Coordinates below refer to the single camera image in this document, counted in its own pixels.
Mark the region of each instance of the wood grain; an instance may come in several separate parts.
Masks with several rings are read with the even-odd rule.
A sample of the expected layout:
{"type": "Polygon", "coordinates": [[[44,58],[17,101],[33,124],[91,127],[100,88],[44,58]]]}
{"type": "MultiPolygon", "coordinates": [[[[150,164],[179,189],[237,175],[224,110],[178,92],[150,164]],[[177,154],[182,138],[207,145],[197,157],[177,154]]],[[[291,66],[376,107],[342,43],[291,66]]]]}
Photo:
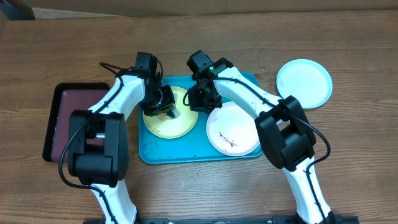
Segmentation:
{"type": "MultiPolygon", "coordinates": [[[[324,65],[333,94],[307,116],[332,145],[317,166],[326,201],[361,223],[398,223],[398,11],[8,22],[0,46],[0,222],[103,217],[91,192],[67,187],[57,165],[41,158],[58,83],[112,85],[98,62],[127,67],[137,51],[156,55],[165,75],[186,75],[185,62],[198,49],[256,74],[273,94],[284,63],[309,58],[324,65]]],[[[150,166],[137,153],[137,111],[128,129],[126,182],[143,217],[295,213],[286,178],[264,156],[150,166]]],[[[319,139],[315,150],[325,153],[319,139]]]]}

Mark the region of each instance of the pale yellow plate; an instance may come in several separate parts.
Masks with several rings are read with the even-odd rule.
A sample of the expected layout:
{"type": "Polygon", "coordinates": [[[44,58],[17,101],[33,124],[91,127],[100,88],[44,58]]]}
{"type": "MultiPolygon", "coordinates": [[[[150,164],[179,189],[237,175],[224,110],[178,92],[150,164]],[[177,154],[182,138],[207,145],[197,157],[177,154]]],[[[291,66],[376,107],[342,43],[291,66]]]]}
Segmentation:
{"type": "Polygon", "coordinates": [[[166,114],[157,116],[146,116],[143,114],[144,123],[156,136],[166,139],[173,139],[187,134],[194,127],[198,120],[199,113],[191,111],[189,106],[184,106],[182,99],[187,92],[183,88],[172,86],[172,91],[176,99],[176,108],[181,113],[180,116],[168,119],[166,114]]]}

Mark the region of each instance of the blue tray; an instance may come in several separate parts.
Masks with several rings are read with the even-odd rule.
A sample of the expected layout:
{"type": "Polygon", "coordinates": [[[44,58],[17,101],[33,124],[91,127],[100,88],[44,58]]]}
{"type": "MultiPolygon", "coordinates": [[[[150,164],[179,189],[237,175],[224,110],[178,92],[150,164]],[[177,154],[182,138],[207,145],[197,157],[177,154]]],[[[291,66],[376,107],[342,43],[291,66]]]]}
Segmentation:
{"type": "MultiPolygon", "coordinates": [[[[259,82],[254,75],[242,72],[242,75],[257,86],[259,82]]],[[[196,84],[190,75],[165,77],[164,84],[189,89],[196,84]]],[[[223,97],[222,102],[230,100],[223,97]]],[[[227,156],[217,151],[209,142],[206,134],[206,122],[209,116],[199,113],[198,121],[192,130],[184,136],[175,139],[163,139],[152,134],[146,127],[142,118],[142,109],[139,110],[138,123],[138,153],[141,159],[148,164],[171,164],[179,162],[196,161],[222,161],[227,159],[244,159],[259,157],[262,154],[261,147],[257,147],[245,156],[227,156]]]]}

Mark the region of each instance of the wooden table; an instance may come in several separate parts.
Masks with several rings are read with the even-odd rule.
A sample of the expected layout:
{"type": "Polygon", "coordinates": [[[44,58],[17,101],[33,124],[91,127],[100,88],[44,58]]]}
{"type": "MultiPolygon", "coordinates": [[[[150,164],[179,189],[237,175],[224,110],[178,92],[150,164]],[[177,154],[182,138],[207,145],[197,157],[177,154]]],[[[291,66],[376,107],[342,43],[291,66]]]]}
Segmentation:
{"type": "MultiPolygon", "coordinates": [[[[186,75],[185,63],[199,49],[256,74],[273,94],[284,63],[309,58],[324,65],[333,94],[307,116],[332,145],[317,165],[326,201],[361,223],[398,223],[398,11],[8,22],[0,47],[0,222],[103,217],[91,192],[67,187],[57,165],[42,159],[58,83],[112,85],[98,62],[128,67],[137,51],[156,55],[165,75],[186,75]]],[[[265,156],[150,166],[137,153],[136,110],[128,129],[126,182],[143,217],[295,213],[284,174],[265,156]]],[[[325,153],[319,139],[315,150],[325,153]]]]}

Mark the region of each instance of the plate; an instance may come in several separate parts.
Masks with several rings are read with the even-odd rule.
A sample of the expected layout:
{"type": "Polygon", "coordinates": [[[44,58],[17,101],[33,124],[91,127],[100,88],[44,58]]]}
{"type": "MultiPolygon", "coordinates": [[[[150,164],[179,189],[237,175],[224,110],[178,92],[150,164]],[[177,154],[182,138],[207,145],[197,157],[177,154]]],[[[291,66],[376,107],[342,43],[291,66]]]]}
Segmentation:
{"type": "Polygon", "coordinates": [[[206,133],[211,145],[227,156],[244,156],[260,145],[254,119],[232,101],[211,112],[206,133]]]}
{"type": "Polygon", "coordinates": [[[167,118],[166,114],[157,116],[146,116],[142,112],[144,123],[153,134],[160,138],[173,139],[187,134],[196,124],[198,120],[198,112],[191,111],[189,106],[184,106],[182,99],[187,92],[185,89],[172,86],[174,98],[176,99],[176,109],[179,110],[180,116],[176,118],[167,118]]]}
{"type": "Polygon", "coordinates": [[[328,71],[319,63],[307,59],[286,63],[278,72],[276,85],[281,97],[292,95],[305,109],[326,103],[333,89],[328,71]]]}

